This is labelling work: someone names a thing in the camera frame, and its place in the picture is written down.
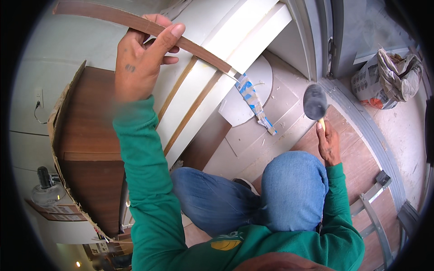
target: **blue jeans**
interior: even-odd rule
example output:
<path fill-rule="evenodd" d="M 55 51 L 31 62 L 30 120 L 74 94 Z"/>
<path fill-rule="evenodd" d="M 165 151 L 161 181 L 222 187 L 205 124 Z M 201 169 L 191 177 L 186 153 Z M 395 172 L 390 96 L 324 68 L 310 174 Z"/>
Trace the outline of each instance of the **blue jeans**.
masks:
<path fill-rule="evenodd" d="M 261 196 L 239 183 L 189 167 L 176 169 L 171 178 L 181 210 L 211 237 L 250 224 L 273 232 L 313 231 L 329 190 L 326 168 L 304 151 L 283 153 L 266 166 Z"/>

